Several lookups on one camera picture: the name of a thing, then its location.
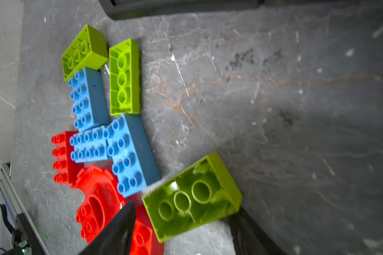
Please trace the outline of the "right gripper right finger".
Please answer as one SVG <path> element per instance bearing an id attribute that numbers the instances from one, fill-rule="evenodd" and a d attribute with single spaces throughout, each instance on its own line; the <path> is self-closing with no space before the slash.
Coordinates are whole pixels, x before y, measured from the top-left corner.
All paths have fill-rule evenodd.
<path id="1" fill-rule="evenodd" d="M 243 207 L 230 216 L 229 225 L 237 255 L 286 255 Z"/>

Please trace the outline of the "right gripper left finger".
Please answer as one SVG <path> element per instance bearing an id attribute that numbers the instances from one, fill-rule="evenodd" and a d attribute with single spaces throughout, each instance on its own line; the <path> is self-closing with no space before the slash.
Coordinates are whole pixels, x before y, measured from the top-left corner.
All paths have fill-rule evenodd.
<path id="1" fill-rule="evenodd" d="M 129 255 L 135 220 L 135 203 L 127 202 L 79 255 Z"/>

